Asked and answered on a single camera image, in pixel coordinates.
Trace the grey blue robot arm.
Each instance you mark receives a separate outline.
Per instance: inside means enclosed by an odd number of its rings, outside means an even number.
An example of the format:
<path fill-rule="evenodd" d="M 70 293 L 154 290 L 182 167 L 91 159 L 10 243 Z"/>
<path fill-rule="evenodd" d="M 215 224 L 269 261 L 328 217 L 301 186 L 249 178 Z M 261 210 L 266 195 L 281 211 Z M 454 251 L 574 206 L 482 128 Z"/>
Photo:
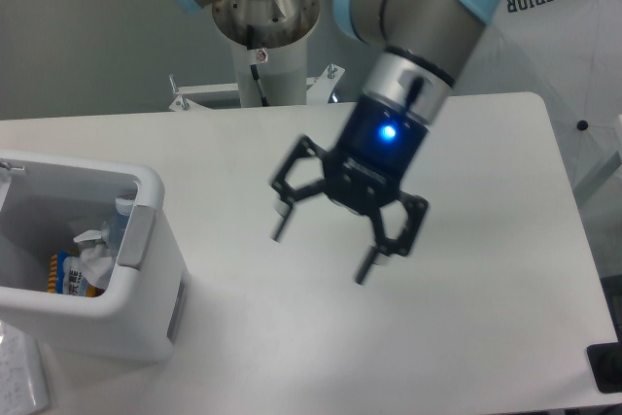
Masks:
<path fill-rule="evenodd" d="M 317 24 L 319 0 L 176 0 L 186 11 L 210 8 L 240 53 L 236 80 L 245 107 L 298 104 L 306 98 L 306 55 L 299 45 Z M 333 0 L 348 37 L 382 51 L 330 149 L 307 136 L 294 143 L 271 187 L 281 215 L 324 194 L 367 217 L 374 243 L 357 273 L 362 283 L 379 256 L 409 255 L 429 204 L 401 180 L 451 95 L 501 0 Z"/>

